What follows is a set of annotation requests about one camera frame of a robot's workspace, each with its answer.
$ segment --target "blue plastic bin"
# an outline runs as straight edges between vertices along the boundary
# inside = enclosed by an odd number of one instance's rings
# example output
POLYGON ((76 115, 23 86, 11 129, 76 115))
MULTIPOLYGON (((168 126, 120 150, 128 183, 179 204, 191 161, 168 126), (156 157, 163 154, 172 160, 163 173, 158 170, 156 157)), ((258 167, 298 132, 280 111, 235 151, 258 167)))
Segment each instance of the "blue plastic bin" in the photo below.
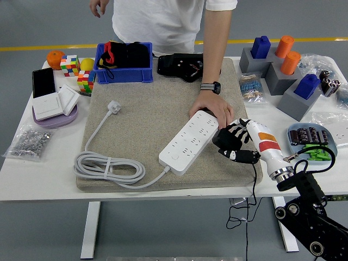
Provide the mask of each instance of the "blue plastic bin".
POLYGON ((101 55, 104 53, 104 44, 99 43, 97 46, 96 59, 93 66, 93 71, 97 74, 97 79, 99 84, 108 83, 129 83, 129 82, 143 82, 151 83, 153 82, 152 77, 152 43, 142 42, 148 49, 150 55, 150 67, 148 68, 119 68, 110 69, 114 75, 114 79, 111 79, 108 75, 106 69, 100 69, 97 66, 101 55))

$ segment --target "orange cylinder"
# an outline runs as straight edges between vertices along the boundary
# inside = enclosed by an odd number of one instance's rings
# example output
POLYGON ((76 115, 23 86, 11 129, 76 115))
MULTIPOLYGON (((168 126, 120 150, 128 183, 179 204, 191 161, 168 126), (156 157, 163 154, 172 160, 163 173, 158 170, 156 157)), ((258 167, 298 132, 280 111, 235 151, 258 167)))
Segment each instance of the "orange cylinder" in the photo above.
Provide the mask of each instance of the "orange cylinder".
POLYGON ((294 38, 290 35, 282 36, 279 45, 276 49, 276 56, 278 56, 279 58, 285 58, 287 54, 290 52, 291 48, 293 47, 294 42, 294 38))
POLYGON ((301 55, 298 52, 290 51, 284 59, 284 62, 281 66, 281 72, 286 75, 294 74, 300 60, 301 55))

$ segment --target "yellow ball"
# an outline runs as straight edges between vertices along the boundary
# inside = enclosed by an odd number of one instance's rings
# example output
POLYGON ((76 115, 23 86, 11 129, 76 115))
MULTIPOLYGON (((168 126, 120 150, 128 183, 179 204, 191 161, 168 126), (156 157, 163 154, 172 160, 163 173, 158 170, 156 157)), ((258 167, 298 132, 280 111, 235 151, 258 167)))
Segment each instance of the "yellow ball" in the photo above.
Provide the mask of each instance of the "yellow ball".
POLYGON ((92 58, 85 58, 81 61, 80 68, 82 71, 92 71, 94 60, 92 58))

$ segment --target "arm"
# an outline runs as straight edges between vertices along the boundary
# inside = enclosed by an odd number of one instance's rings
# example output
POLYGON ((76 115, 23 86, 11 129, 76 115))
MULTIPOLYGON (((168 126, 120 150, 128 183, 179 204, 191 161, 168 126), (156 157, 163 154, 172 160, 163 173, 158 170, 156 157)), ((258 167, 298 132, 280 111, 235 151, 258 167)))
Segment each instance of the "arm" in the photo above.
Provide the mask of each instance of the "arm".
POLYGON ((109 0, 90 0, 89 8, 91 9, 94 16, 97 16, 98 18, 100 18, 100 14, 98 13, 97 6, 100 7, 100 13, 104 15, 105 8, 107 7, 108 3, 109 3, 109 0))
MULTIPOLYGON (((206 10, 204 22, 203 58, 204 69, 202 83, 219 81, 223 56, 227 46, 232 11, 206 10)), ((208 108, 219 122, 219 129, 233 121, 233 108, 219 95, 202 90, 189 111, 192 117, 198 110, 208 108)))

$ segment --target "white cable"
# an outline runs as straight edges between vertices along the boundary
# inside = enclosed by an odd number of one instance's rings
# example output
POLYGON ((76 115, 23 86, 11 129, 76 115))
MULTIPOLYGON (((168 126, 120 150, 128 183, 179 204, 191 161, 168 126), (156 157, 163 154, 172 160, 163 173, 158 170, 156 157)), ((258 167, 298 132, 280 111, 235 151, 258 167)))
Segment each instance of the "white cable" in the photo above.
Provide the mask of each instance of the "white cable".
POLYGON ((74 173, 76 176, 87 179, 105 179, 113 181, 118 185, 129 188, 129 189, 142 189, 148 187, 158 181, 165 175, 170 167, 166 166, 163 172, 154 180, 140 186, 130 186, 141 180, 145 175, 145 167, 142 163, 133 159, 122 159, 122 158, 111 158, 93 151, 88 151, 88 146, 91 143, 94 136, 98 133, 106 119, 112 114, 117 114, 121 109, 119 103, 112 101, 108 105, 109 111, 101 121, 99 126, 96 128, 92 136, 86 143, 85 151, 79 153, 75 159, 74 173), (113 166, 117 165, 128 165, 135 168, 136 173, 133 175, 115 175, 113 174, 113 166))

